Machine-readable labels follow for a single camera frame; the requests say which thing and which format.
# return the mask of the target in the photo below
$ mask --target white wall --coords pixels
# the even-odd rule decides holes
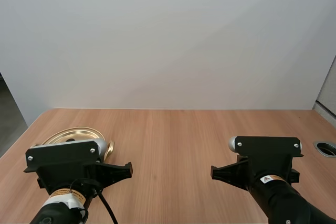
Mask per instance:
[[[0,0],[0,72],[53,107],[310,109],[336,0]]]

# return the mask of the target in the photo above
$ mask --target black cable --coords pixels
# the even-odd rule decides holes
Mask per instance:
[[[114,213],[113,213],[111,207],[109,206],[109,204],[107,203],[107,201],[105,200],[105,198],[104,198],[103,194],[101,194],[101,192],[98,193],[98,197],[100,198],[101,202],[103,202],[104,206],[106,207],[107,212],[109,212],[109,214],[110,214],[110,216],[113,220],[113,223],[118,224],[117,219],[114,216]]]
[[[93,191],[95,193],[97,193],[96,195],[98,195],[98,197],[100,198],[101,202],[104,204],[104,206],[106,207],[107,212],[109,212],[111,219],[113,221],[114,224],[118,224],[116,217],[114,216],[114,213],[111,209],[111,207],[109,206],[109,204],[107,203],[107,201],[105,200],[103,194],[101,194],[101,192],[103,191],[103,185],[101,183],[99,183],[98,181],[94,180],[94,179],[90,179],[90,178],[77,178],[75,179],[71,185],[70,185],[70,193],[72,186],[75,184],[75,182],[77,183],[82,183],[82,184],[88,184],[91,186],[94,186],[95,188],[93,189]],[[85,223],[88,219],[88,211],[86,210],[85,216],[84,216],[84,221],[83,223]]]

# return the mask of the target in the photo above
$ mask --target brass plate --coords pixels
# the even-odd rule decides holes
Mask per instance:
[[[88,140],[96,138],[101,138],[105,140],[104,136],[95,129],[88,127],[75,127],[56,133],[55,135],[45,140],[42,144],[64,143],[69,139],[74,139],[75,141],[78,141],[78,140]],[[104,155],[104,161],[113,152],[113,147],[114,142],[110,141],[108,143],[108,149]]]

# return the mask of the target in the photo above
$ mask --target white label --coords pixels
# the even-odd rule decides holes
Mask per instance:
[[[283,180],[284,181],[283,178],[281,178],[281,177],[279,177],[277,175],[267,175],[267,176],[262,177],[260,180],[264,184],[266,184],[266,183],[268,183],[268,182],[270,182],[272,180]]]

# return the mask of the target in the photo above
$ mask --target black bracket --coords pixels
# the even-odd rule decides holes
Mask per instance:
[[[300,141],[296,137],[238,136],[235,164],[211,167],[212,179],[248,190],[256,179],[278,175],[289,184],[298,183],[300,173],[292,169],[292,158],[302,157]]]
[[[76,179],[94,179],[108,187],[132,177],[132,164],[124,166],[104,164],[95,141],[71,142],[64,145],[45,145],[26,152],[26,173],[36,172],[40,188],[49,194],[69,188]]]

